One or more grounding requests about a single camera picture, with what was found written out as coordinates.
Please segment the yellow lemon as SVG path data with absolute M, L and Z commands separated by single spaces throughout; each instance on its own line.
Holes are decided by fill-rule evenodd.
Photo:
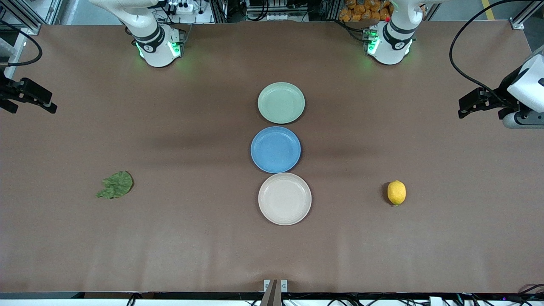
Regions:
M 386 193 L 389 202 L 393 206 L 397 207 L 406 200 L 407 190 L 404 183 L 400 182 L 399 180 L 395 180 L 389 182 Z

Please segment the blue plate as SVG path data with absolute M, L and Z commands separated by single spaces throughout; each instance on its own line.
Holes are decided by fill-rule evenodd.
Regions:
M 302 145 L 290 129 L 271 126 L 258 132 L 250 145 L 250 156 L 260 170 L 277 174 L 290 171 L 300 160 Z

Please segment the aluminium frame profile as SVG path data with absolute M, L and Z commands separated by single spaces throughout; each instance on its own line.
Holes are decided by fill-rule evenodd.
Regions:
M 30 6 L 30 0 L 0 0 L 0 23 L 37 35 L 45 20 Z
M 529 3 L 515 16 L 509 19 L 512 30 L 524 29 L 523 23 L 532 17 L 538 10 L 544 6 L 544 0 L 529 1 Z

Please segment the orange snack bag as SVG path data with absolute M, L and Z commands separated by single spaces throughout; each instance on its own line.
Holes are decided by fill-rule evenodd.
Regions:
M 344 23 L 361 20 L 389 21 L 394 8 L 389 0 L 343 0 L 338 19 Z

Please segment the green lettuce leaf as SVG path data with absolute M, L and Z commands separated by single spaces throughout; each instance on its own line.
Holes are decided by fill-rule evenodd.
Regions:
M 130 192 L 134 186 L 134 180 L 129 172 L 114 173 L 102 180 L 103 189 L 97 192 L 95 197 L 104 199 L 116 199 Z

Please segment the beige plate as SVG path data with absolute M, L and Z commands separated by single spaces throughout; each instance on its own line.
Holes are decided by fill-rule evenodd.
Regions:
M 312 207 L 309 185 L 292 173 L 278 173 L 267 178 L 260 186 L 257 199 L 262 215 L 276 225 L 297 224 Z

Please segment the white power strip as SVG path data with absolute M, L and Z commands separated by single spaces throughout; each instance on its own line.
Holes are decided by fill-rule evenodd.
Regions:
M 193 15 L 198 11 L 198 5 L 193 0 L 165 0 L 163 9 L 169 16 Z

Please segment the light green plate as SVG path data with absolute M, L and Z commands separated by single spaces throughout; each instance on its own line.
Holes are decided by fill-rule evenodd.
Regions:
M 302 91 L 288 82 L 267 85 L 258 96 L 257 108 L 261 115 L 274 124 L 289 124 L 303 114 L 306 99 Z

